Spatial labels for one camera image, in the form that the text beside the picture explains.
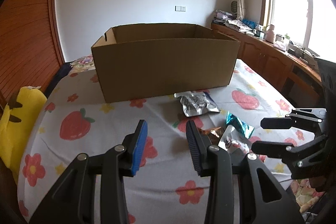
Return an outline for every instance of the cardboard box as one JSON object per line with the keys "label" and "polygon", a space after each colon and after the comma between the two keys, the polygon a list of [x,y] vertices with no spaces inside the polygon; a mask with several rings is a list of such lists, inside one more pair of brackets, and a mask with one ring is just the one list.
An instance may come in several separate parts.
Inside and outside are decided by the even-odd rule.
{"label": "cardboard box", "polygon": [[107,103],[230,83],[239,42],[194,24],[110,28],[91,47]]}

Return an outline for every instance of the yellow cushion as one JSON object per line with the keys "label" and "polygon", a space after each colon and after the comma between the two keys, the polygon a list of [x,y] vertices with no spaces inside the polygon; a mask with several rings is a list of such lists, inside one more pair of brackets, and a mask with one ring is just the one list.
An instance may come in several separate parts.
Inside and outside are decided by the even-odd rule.
{"label": "yellow cushion", "polygon": [[14,105],[8,103],[0,120],[0,157],[12,173],[17,183],[22,155],[25,151],[31,130],[47,101],[38,89],[20,89]]}

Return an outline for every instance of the blue candy wrapper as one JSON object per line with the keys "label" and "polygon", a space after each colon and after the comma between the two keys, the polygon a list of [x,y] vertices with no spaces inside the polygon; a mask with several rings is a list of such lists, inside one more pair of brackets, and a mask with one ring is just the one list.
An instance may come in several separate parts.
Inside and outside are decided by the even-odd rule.
{"label": "blue candy wrapper", "polygon": [[247,139],[251,137],[254,130],[253,126],[248,125],[228,111],[226,116],[226,126],[229,124]]}

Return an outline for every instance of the window pane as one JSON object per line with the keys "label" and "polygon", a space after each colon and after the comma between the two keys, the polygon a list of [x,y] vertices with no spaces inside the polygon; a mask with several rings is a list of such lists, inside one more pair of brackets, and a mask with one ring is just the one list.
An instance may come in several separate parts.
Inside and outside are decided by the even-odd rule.
{"label": "window pane", "polygon": [[307,28],[308,0],[275,0],[274,20],[275,34],[284,36],[303,44]]}
{"label": "window pane", "polygon": [[313,4],[313,22],[308,48],[321,57],[336,62],[333,27],[336,9],[331,0],[313,0]]}

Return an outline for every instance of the silver foil wrapper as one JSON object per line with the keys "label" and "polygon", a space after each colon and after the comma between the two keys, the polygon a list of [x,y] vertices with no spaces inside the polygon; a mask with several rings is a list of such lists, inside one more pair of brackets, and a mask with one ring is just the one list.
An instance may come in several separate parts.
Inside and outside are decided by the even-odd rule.
{"label": "silver foil wrapper", "polygon": [[181,97],[183,113],[187,117],[198,116],[207,112],[221,112],[207,92],[186,91],[175,93],[174,97]]}

